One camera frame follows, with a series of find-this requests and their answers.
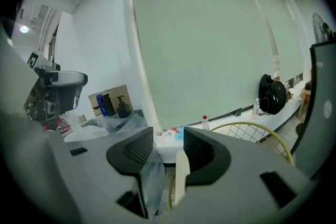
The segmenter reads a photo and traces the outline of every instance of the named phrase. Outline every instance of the chair backrest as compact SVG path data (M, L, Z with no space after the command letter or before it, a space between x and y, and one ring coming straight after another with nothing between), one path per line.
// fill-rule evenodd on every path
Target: chair backrest
M218 126L211 131L271 148L274 153L280 154L288 163L294 166L292 155L284 141L276 132L266 126L253 122L234 122Z

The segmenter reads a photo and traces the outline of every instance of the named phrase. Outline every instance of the cardboard box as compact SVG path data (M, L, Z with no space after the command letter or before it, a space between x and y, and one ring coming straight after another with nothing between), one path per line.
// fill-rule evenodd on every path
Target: cardboard box
M132 103L131 103L131 100L130 100L130 96L128 95L126 85L119 86L119 87L116 87L116 88L112 88L112 89L109 89L109 90L105 90L105 91L102 91L102 92L97 92L97 93L89 95L89 100L90 100L92 109L94 107L98 106L96 96L99 95L99 94L102 94L102 95L109 94L110 95L112 106L113 106L116 113L117 113L117 108L119 107L119 100L118 100L117 97L123 95L124 97L122 98L122 101L130 106L131 113L134 112L133 106L132 106ZM100 109L93 109L93 112L94 112L95 116L101 115L101 110Z

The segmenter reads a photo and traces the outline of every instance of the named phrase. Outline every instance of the roller blind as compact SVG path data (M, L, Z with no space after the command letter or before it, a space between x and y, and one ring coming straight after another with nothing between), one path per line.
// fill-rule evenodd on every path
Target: roller blind
M279 53L280 80L285 82L303 72L303 55L296 25L284 0L259 0L268 18Z
M142 57L163 128L250 105L272 72L252 0L134 0Z

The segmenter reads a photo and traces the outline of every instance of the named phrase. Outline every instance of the ceiling light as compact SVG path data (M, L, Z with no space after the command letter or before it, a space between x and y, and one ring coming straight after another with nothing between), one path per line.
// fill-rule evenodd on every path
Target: ceiling light
M27 32L29 31L29 28L28 28L27 26L25 26L25 25L22 25L22 26L20 27L20 31L21 31L22 33L27 33Z

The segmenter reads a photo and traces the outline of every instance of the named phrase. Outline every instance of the floor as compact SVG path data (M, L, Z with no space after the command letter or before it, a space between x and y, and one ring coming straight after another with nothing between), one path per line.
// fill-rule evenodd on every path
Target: floor
M295 128L301 122L302 121L300 119L294 116L277 132L277 134L283 139L289 150L292 149L295 141L298 138L298 134L296 133Z

